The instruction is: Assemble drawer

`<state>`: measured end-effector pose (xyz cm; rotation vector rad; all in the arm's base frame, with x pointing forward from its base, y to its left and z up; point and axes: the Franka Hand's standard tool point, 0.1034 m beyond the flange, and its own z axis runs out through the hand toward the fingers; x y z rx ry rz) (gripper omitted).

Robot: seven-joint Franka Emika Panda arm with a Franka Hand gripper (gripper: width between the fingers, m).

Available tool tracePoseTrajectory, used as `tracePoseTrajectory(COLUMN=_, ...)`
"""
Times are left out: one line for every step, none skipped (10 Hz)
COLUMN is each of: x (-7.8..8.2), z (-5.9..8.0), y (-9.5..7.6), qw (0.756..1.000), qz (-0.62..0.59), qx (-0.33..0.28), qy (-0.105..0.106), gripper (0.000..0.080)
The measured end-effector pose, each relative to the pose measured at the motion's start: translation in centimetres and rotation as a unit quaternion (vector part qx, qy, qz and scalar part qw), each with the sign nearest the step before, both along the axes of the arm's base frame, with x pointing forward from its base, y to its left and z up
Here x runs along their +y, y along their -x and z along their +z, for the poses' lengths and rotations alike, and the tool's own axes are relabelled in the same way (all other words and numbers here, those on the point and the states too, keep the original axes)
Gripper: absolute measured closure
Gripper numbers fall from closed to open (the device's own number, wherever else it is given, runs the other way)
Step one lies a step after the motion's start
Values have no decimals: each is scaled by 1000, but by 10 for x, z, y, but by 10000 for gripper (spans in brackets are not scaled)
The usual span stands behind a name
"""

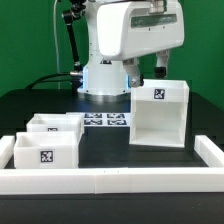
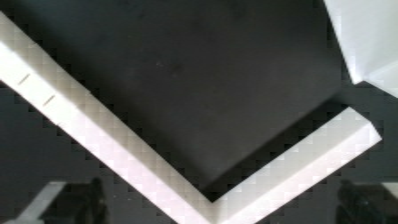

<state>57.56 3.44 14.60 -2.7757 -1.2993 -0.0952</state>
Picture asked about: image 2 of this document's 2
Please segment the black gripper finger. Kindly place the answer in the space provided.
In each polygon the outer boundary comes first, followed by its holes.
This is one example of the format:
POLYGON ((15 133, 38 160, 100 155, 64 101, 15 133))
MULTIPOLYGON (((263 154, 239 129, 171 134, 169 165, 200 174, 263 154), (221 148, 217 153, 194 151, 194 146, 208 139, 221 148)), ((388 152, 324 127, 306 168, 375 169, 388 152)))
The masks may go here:
POLYGON ((50 182, 17 218, 18 224, 111 224, 102 180, 50 182))

